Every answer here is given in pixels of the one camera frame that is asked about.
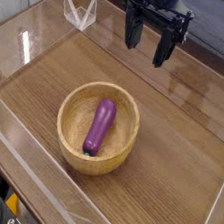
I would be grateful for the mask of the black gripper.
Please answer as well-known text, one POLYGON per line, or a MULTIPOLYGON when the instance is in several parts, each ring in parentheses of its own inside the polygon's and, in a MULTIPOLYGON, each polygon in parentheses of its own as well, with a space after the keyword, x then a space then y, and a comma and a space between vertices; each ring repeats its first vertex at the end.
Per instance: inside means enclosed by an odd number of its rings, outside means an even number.
POLYGON ((143 21, 149 21, 160 29, 164 28, 152 61, 154 67, 159 68, 170 58, 177 41, 182 43, 186 40, 189 23, 193 18, 194 14, 182 0, 127 0, 124 37, 126 46, 132 49, 139 44, 143 21))

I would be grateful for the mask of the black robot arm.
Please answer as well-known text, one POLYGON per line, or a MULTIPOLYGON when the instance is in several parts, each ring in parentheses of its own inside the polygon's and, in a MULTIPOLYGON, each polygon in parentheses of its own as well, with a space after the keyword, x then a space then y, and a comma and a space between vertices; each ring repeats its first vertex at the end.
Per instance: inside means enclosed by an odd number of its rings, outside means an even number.
POLYGON ((127 0, 126 6, 126 46, 132 49, 140 43, 143 24, 149 22, 161 31, 152 61, 155 68, 161 67, 170 58, 176 45, 186 41, 194 14, 182 0, 127 0))

